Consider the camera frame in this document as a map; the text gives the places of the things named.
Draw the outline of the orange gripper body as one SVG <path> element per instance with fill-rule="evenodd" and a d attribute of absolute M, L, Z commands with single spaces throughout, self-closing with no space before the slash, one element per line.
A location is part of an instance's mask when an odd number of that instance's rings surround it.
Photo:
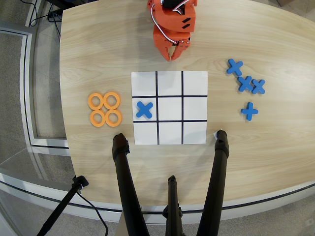
<path fill-rule="evenodd" d="M 179 40 L 190 40 L 195 29 L 196 7 L 196 2 L 150 2 L 154 41 L 168 40 L 176 46 Z"/>

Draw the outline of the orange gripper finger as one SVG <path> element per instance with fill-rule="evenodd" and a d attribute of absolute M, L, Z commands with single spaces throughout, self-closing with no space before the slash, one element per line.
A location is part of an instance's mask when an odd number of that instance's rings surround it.
<path fill-rule="evenodd" d="M 169 42 L 168 40 L 155 40 L 155 46 L 157 47 L 159 52 L 162 54 L 162 56 L 167 61 L 170 61 L 169 48 L 173 46 L 173 43 Z"/>
<path fill-rule="evenodd" d="M 189 39 L 179 40 L 178 44 L 175 46 L 175 50 L 171 56 L 171 60 L 176 60 L 177 58 L 179 58 L 181 56 L 181 54 L 183 53 L 183 51 L 188 49 L 189 46 L 190 46 L 190 40 Z"/>

